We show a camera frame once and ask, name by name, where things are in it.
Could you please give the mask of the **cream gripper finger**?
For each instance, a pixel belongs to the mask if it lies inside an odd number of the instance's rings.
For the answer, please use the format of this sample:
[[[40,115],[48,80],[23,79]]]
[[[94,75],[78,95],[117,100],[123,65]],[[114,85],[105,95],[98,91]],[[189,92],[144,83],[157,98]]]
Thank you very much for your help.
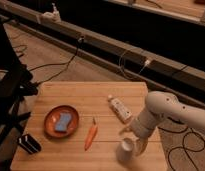
[[[119,135],[122,135],[124,133],[129,133],[129,132],[132,132],[131,128],[130,128],[130,126],[126,126],[119,131]]]
[[[141,155],[145,151],[147,144],[148,144],[147,139],[142,139],[142,138],[137,139],[136,140],[136,153],[135,153],[135,155],[136,156]]]

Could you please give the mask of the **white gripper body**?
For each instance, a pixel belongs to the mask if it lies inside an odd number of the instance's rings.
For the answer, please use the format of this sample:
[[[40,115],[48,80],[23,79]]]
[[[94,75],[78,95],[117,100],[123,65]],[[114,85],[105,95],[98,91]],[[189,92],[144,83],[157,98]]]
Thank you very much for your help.
[[[162,122],[162,118],[147,109],[143,109],[129,124],[130,130],[136,137],[147,139],[149,138],[156,126]]]

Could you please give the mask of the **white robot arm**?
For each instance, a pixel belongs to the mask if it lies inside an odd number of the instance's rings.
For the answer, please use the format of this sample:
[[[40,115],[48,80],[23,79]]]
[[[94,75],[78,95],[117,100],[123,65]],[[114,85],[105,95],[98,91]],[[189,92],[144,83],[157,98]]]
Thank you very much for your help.
[[[162,91],[149,92],[145,97],[145,106],[128,126],[121,130],[132,132],[136,137],[135,155],[141,155],[148,144],[148,138],[165,118],[179,119],[187,126],[205,135],[205,109],[180,102],[176,95]]]

